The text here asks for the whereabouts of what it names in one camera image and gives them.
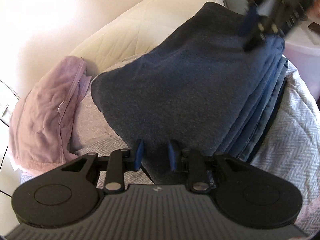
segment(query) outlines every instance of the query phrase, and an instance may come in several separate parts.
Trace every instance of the stack of folded towels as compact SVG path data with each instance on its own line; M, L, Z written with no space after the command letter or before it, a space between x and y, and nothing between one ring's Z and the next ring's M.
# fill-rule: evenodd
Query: stack of folded towels
M129 146L143 139L143 165L155 183L179 183L167 142L205 155L251 159L272 123L285 82L284 40L266 37L246 53L243 16L208 2L151 52L100 74L92 99Z

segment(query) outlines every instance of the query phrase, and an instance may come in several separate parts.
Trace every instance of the pink container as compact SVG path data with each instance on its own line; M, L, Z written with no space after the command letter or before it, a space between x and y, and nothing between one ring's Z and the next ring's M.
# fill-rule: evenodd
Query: pink container
M297 67L312 96L320 97L320 35L308 28L320 20L301 22L285 39L284 55Z

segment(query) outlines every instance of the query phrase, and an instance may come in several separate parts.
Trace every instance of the pink cloth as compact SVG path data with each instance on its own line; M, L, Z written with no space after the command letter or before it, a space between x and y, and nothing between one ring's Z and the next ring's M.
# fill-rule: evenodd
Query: pink cloth
M74 115L91 77L86 62L64 58L21 98L9 125L9 153L14 169L33 176L77 158L67 150Z

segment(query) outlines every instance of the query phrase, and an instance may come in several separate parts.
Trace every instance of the quilted pillow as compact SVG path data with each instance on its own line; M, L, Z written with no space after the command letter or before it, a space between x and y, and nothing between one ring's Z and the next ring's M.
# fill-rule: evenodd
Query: quilted pillow
M96 76L115 63L151 51L204 5L222 0L144 0L104 26L71 52Z

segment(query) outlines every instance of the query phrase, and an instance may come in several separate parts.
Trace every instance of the circular pad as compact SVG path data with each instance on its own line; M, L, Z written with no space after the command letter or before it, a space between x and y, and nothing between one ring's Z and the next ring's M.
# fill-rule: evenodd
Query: circular pad
M252 228L277 228L294 222L302 206L300 191L271 174L237 172L215 195L218 208L233 221Z
M71 190L63 185L51 184L39 188L35 193L35 199L40 204L56 206L71 198Z

